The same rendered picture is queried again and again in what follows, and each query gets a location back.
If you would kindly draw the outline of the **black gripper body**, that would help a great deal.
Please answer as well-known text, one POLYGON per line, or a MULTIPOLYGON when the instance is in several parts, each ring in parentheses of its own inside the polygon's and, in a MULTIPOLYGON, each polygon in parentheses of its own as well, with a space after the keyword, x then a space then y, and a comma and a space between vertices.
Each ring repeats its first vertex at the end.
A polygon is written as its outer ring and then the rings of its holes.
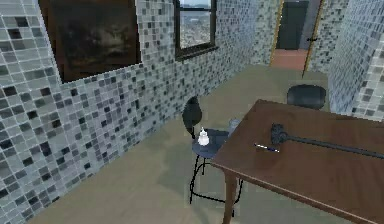
POLYGON ((271 126, 271 143, 273 145, 281 144, 289 139, 289 135, 284 131, 282 124, 273 123, 271 126))

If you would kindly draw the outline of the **blue and white pen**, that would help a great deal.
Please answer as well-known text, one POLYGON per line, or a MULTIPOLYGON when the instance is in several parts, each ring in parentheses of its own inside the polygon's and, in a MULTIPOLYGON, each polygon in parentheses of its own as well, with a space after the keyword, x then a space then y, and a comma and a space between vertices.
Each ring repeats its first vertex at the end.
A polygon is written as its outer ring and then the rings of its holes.
POLYGON ((277 153, 280 152, 280 150, 278 150, 276 148, 269 147, 269 146, 266 146, 266 145, 262 145, 262 144, 259 144, 259 143, 254 143, 254 146, 257 147, 257 148, 260 148, 260 149, 264 149, 264 150, 270 151, 270 152, 277 152, 277 153))

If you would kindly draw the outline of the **black round-seat chair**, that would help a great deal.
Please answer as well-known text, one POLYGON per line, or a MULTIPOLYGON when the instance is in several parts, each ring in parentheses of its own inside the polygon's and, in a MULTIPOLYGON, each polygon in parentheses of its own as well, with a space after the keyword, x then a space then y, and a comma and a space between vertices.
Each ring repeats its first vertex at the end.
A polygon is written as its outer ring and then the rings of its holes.
POLYGON ((217 199, 196 193, 194 191, 194 187, 197 174, 199 171, 205 173, 205 166, 209 164, 210 160, 217 154, 221 146, 228 139, 229 133, 227 131, 217 129, 206 129, 205 132, 209 137, 209 143, 205 146, 198 143, 198 137, 195 133, 195 126, 202 120, 202 110, 199 105, 197 96, 193 96, 187 100, 182 112, 182 120, 184 127, 191 135, 192 151, 196 154, 193 176, 189 186, 189 203, 192 203, 193 197, 200 197, 224 203, 223 199, 217 199))
POLYGON ((287 92, 289 105, 320 110, 325 105, 326 90, 316 85, 295 85, 287 92))

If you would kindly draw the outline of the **brown wooden table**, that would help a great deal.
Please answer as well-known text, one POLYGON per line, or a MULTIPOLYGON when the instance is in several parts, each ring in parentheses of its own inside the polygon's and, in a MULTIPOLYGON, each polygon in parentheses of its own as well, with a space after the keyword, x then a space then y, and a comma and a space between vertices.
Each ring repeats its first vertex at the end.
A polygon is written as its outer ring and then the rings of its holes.
POLYGON ((271 127, 293 136, 384 154, 384 123, 259 99, 219 149, 212 165, 225 174, 222 224, 229 224, 237 187, 243 179, 350 220, 384 224, 384 159, 286 141, 278 152, 271 127))

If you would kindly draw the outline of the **grey room door yellow edge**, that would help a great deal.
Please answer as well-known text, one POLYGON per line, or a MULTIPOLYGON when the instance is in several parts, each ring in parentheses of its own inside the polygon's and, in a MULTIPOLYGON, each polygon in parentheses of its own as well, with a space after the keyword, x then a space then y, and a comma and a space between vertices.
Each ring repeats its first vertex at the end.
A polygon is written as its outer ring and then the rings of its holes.
MULTIPOLYGON (((312 32, 312 35, 311 35, 310 38, 317 38, 318 39, 318 37, 317 37, 317 30, 318 30, 318 26, 319 26, 319 21, 321 20, 321 12, 322 12, 323 3, 324 3, 324 0, 319 0, 319 7, 318 7, 318 10, 317 10, 316 19, 315 19, 315 23, 314 23, 314 26, 313 26, 313 32, 312 32)), ((308 69, 308 65, 309 65, 309 62, 310 62, 310 57, 311 57, 311 53, 312 53, 312 48, 313 48, 314 42, 309 42, 309 47, 308 47, 308 51, 307 51, 307 55, 306 55, 306 59, 305 59, 305 64, 304 64, 304 67, 303 67, 303 70, 302 70, 302 73, 301 73, 301 78, 302 79, 304 78, 305 72, 308 69)))

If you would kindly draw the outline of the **dark framed window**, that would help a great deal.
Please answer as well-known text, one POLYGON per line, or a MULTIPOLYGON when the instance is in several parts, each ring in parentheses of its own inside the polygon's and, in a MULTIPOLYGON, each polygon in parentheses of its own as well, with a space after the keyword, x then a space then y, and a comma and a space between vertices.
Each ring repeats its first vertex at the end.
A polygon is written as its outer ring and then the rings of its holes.
POLYGON ((216 50, 217 0, 174 0, 175 58, 216 50))

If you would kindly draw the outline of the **dark framed wall picture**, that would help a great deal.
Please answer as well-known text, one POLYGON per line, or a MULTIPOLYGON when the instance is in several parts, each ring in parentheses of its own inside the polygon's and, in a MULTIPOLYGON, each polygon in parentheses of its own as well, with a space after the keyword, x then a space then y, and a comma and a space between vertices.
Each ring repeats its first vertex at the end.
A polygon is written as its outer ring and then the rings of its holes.
POLYGON ((61 80, 141 62, 135 0, 37 0, 61 80))

